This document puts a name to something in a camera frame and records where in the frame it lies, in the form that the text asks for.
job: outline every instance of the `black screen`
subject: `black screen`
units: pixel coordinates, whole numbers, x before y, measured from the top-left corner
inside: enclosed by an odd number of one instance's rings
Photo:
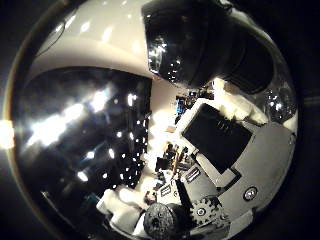
[[[224,118],[208,104],[203,104],[182,136],[223,173],[241,155],[251,132],[234,120]]]

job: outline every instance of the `dark background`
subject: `dark background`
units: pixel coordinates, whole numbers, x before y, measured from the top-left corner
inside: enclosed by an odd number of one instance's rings
[[[0,102],[16,51],[53,0],[0,2]],[[300,104],[299,136],[285,183],[255,224],[237,239],[318,239],[320,183],[320,7],[317,1],[235,0],[279,46]],[[0,234],[3,239],[49,239],[19,198],[0,152]]]

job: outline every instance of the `black object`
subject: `black object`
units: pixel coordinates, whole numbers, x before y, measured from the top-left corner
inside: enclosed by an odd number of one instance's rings
[[[213,107],[203,104],[182,136],[223,173],[243,152],[251,133],[235,121],[222,117]]]
[[[156,169],[155,171],[158,172],[161,168],[162,170],[166,170],[169,168],[169,160],[165,158],[159,158],[157,157],[157,163],[156,163]]]
[[[146,211],[143,226],[156,240],[180,239],[178,235],[189,224],[183,207],[176,204],[154,203]]]
[[[146,212],[143,226],[153,239],[171,239],[178,229],[177,215],[168,206],[154,203]]]
[[[154,0],[142,8],[149,70],[167,81],[199,88],[215,76],[247,93],[268,86],[268,50],[210,0]]]

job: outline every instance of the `gear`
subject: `gear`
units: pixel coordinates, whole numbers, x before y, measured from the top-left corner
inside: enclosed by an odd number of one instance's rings
[[[191,217],[197,225],[204,225],[213,221],[217,217],[215,205],[209,199],[201,199],[192,203],[190,209]]]

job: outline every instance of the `screw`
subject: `screw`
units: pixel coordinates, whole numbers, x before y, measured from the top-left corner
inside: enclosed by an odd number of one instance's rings
[[[198,211],[197,211],[197,214],[199,216],[203,216],[206,214],[206,210],[204,208],[199,208]]]
[[[243,198],[246,201],[251,201],[257,196],[257,193],[258,189],[256,187],[250,187],[245,191]]]

